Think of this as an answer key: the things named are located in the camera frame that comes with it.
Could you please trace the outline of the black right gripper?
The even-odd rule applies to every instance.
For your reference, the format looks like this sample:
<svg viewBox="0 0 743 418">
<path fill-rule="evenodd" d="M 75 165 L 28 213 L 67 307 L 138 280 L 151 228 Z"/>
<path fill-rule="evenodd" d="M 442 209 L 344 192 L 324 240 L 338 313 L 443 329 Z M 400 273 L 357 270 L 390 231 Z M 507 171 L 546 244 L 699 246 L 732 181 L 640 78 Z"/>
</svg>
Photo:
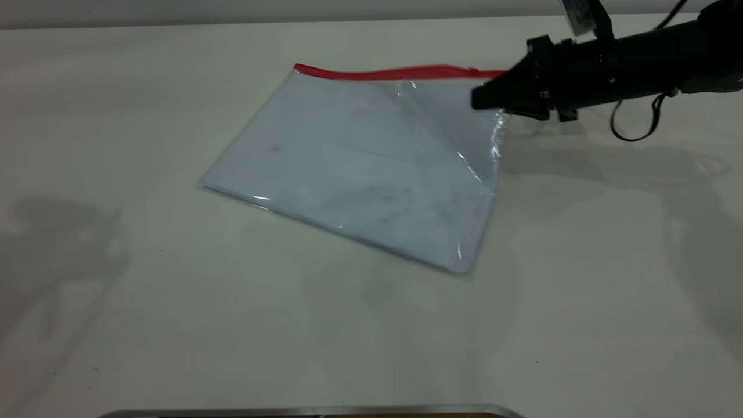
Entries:
<svg viewBox="0 0 743 418">
<path fill-rule="evenodd" d="M 472 90 L 471 107 L 502 109 L 536 121 L 547 121 L 556 111 L 561 121 L 574 121 L 578 109 L 624 100 L 625 53 L 619 39 L 529 39 L 527 55 L 515 66 Z"/>
</svg>

